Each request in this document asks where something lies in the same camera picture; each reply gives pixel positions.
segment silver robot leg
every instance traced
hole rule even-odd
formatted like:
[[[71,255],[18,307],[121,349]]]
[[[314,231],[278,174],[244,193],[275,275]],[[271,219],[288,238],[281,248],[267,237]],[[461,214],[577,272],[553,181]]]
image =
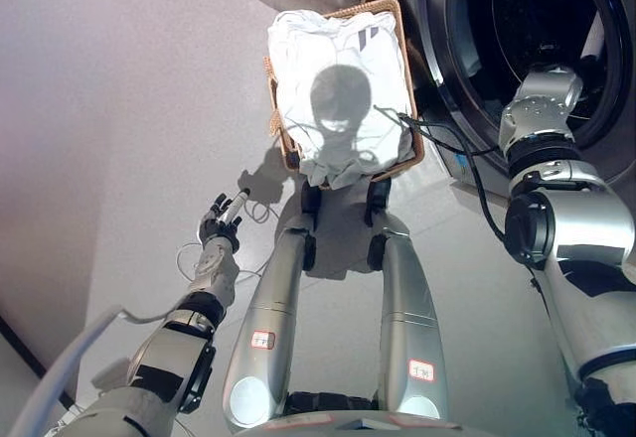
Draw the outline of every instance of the silver robot leg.
[[[375,209],[368,261],[382,269],[385,290],[380,337],[380,410],[448,417],[441,337],[426,277],[408,228]]]
[[[223,392],[233,432],[266,422],[285,404],[300,273],[312,253],[313,228],[310,214],[285,226],[243,319]]]

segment white towel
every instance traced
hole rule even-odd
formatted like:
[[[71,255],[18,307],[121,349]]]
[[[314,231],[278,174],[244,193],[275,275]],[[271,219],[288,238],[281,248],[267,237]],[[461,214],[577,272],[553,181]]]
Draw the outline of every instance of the white towel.
[[[386,170],[412,154],[404,64],[390,12],[325,19],[308,10],[280,13],[269,27],[276,100],[300,145],[300,172],[332,189]]]

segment black cable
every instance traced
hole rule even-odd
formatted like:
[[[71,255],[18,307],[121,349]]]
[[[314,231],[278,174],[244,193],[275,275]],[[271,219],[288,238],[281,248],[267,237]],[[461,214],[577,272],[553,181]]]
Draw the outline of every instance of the black cable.
[[[475,187],[477,188],[477,195],[479,196],[479,204],[481,205],[481,210],[482,210],[482,213],[484,214],[484,217],[486,218],[486,222],[490,225],[490,228],[493,230],[493,233],[495,233],[495,236],[499,239],[499,241],[503,242],[504,233],[497,227],[497,224],[495,223],[495,220],[493,219],[493,216],[490,213],[490,209],[488,209],[488,202],[486,201],[486,191],[484,189],[483,183],[481,182],[481,176],[479,175],[479,171],[477,170],[477,166],[475,164],[475,158],[474,158],[475,154],[473,152],[470,152],[468,148],[468,144],[466,143],[466,139],[458,131],[456,131],[455,128],[452,127],[450,124],[446,124],[442,122],[428,122],[423,120],[416,121],[412,119],[411,117],[407,116],[406,114],[398,114],[397,116],[399,117],[399,119],[404,121],[406,124],[408,124],[410,127],[412,127],[415,131],[417,131],[419,134],[421,134],[424,137],[429,136],[429,134],[422,131],[421,126],[441,127],[443,129],[446,129],[453,136],[455,136],[455,139],[457,139],[457,142],[461,144],[461,147],[463,149],[463,151],[459,151],[458,153],[466,156],[466,159],[468,160],[468,165],[470,166],[470,171],[472,172],[473,178],[475,179]]]
[[[433,142],[433,143],[437,144],[439,147],[443,147],[444,149],[447,149],[450,152],[453,152],[455,154],[461,154],[462,156],[466,155],[464,151],[459,150],[459,149],[451,146],[450,144],[446,144],[443,141],[440,141],[439,139],[431,136],[430,134],[428,134],[427,132],[422,131],[421,129],[419,129],[417,132],[419,132],[422,136],[424,136],[430,142]],[[488,149],[484,149],[482,151],[471,151],[470,153],[473,155],[473,157],[477,157],[477,156],[485,156],[486,154],[490,154],[491,152],[495,152],[497,150],[499,150],[499,146],[493,146],[493,147],[490,147]]]

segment red label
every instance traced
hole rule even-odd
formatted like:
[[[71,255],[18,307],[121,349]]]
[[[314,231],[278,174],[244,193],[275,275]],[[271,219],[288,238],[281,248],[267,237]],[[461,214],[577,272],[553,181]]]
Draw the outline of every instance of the red label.
[[[269,331],[254,331],[251,335],[251,346],[260,350],[273,350],[276,335]]]
[[[424,361],[410,360],[408,362],[408,375],[415,379],[427,382],[435,381],[435,367]]]

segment white wall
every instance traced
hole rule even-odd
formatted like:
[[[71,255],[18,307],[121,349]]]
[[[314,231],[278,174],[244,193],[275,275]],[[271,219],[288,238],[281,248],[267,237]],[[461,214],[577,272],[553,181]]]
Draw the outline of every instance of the white wall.
[[[0,336],[0,435],[9,433],[39,381],[11,345]],[[52,427],[64,413],[65,409],[57,404],[47,428]]]

